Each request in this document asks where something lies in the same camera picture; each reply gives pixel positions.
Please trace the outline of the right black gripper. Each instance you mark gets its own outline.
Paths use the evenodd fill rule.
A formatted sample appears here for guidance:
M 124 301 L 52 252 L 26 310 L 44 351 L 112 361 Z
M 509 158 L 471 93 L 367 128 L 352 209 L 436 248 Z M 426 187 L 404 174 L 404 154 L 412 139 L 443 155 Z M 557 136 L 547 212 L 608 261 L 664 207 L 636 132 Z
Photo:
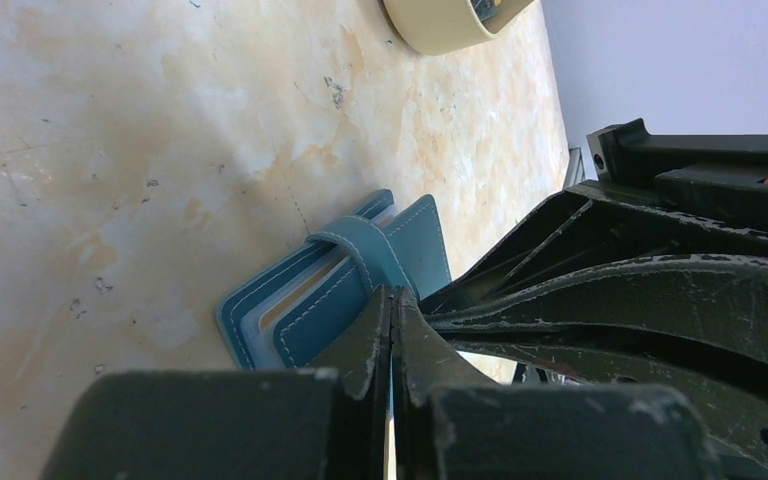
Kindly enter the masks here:
M 577 329 L 590 339 L 450 342 L 582 383 L 672 387 L 768 470 L 768 134 L 653 135 L 636 119 L 588 141 L 596 178 L 540 203 L 421 310 L 452 333 Z

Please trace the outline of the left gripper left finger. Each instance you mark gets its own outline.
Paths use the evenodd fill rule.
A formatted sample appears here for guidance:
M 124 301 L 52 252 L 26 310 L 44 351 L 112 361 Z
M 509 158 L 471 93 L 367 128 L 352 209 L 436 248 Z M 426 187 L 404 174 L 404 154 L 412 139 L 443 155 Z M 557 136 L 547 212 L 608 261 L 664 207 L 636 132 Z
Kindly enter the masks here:
M 334 369 L 325 479 L 385 479 L 394 289 L 378 287 L 353 323 L 310 365 Z

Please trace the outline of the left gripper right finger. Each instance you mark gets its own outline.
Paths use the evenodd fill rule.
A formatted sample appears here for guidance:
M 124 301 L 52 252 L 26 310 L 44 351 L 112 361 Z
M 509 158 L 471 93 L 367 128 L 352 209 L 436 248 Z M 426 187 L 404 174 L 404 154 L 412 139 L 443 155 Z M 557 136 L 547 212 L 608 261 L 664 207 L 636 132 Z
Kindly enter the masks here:
M 425 320 L 413 291 L 394 291 L 391 373 L 396 475 L 446 479 L 447 451 L 457 442 L 455 424 L 441 404 L 451 392 L 497 382 L 460 355 Z

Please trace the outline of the blue leather card holder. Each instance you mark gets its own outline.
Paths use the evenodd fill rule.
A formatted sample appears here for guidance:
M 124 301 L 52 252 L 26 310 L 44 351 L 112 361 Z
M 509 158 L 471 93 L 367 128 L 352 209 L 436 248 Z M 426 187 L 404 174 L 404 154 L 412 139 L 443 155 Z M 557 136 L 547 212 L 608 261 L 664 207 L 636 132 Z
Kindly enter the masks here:
M 303 367 L 358 318 L 378 287 L 407 287 L 422 300 L 450 281 L 434 197 L 398 210 L 392 192 L 381 189 L 229 293 L 216 321 L 237 367 Z

